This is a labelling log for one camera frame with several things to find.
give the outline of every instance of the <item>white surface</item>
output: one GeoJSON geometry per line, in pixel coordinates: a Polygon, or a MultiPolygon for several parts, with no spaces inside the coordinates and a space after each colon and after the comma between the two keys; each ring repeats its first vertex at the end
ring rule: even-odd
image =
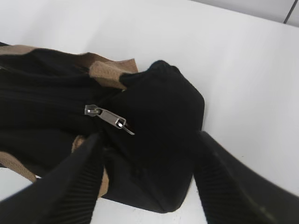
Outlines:
{"type": "Polygon", "coordinates": [[[299,2],[294,8],[287,24],[299,27],[299,2]]]}
{"type": "MultiPolygon", "coordinates": [[[[139,70],[157,59],[176,65],[205,98],[204,129],[250,168],[299,195],[298,28],[187,0],[30,3],[2,1],[2,42],[134,57],[139,70]]],[[[197,193],[189,194],[184,206],[201,214],[197,193]]],[[[99,201],[96,212],[107,211],[106,203],[99,201]]],[[[114,204],[119,213],[132,213],[114,204]]],[[[102,220],[136,219],[111,212],[102,220]]],[[[170,223],[179,223],[178,212],[167,214],[170,223]]],[[[146,211],[137,216],[142,224],[164,221],[146,211]]],[[[194,212],[184,223],[205,220],[194,212]]]]}
{"type": "Polygon", "coordinates": [[[283,22],[294,0],[194,0],[211,6],[283,22]]]}

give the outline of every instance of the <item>metal zipper pull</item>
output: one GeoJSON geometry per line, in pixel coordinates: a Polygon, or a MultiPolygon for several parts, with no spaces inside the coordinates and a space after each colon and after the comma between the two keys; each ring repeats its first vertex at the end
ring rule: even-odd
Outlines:
{"type": "Polygon", "coordinates": [[[123,129],[131,135],[135,135],[132,131],[130,131],[129,126],[127,124],[127,120],[121,116],[118,116],[115,113],[112,113],[109,110],[98,107],[97,105],[85,105],[85,115],[95,117],[98,116],[109,124],[113,125],[118,129],[123,129]]]}

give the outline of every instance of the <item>tan leather trim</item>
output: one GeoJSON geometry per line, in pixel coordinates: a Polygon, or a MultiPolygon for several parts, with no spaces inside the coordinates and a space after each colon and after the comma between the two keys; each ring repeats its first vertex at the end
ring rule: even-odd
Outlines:
{"type": "Polygon", "coordinates": [[[82,143],[85,141],[85,138],[82,135],[78,135],[75,140],[73,141],[71,152],[73,153],[75,149],[77,149],[79,146],[82,145],[82,143]]]}
{"type": "Polygon", "coordinates": [[[24,167],[23,164],[21,164],[21,162],[18,161],[11,154],[7,152],[0,152],[0,163],[3,166],[27,178],[31,182],[36,181],[36,176],[33,173],[31,173],[26,167],[24,167]]]}
{"type": "Polygon", "coordinates": [[[11,45],[0,47],[0,55],[24,55],[36,49],[25,45],[11,45]]]}
{"type": "MultiPolygon", "coordinates": [[[[71,152],[73,153],[83,142],[85,141],[85,138],[82,135],[78,135],[75,140],[73,141],[71,152]]],[[[104,167],[103,177],[102,177],[102,184],[99,190],[98,197],[102,197],[108,192],[109,188],[109,177],[107,174],[107,171],[104,167]]]]}
{"type": "MultiPolygon", "coordinates": [[[[25,45],[11,45],[0,47],[1,55],[24,55],[30,53],[35,47],[25,45]]],[[[89,68],[89,76],[94,78],[100,85],[125,90],[126,87],[120,83],[123,73],[137,73],[138,69],[134,59],[115,62],[94,53],[79,55],[64,53],[72,59],[74,64],[89,68]]]]}

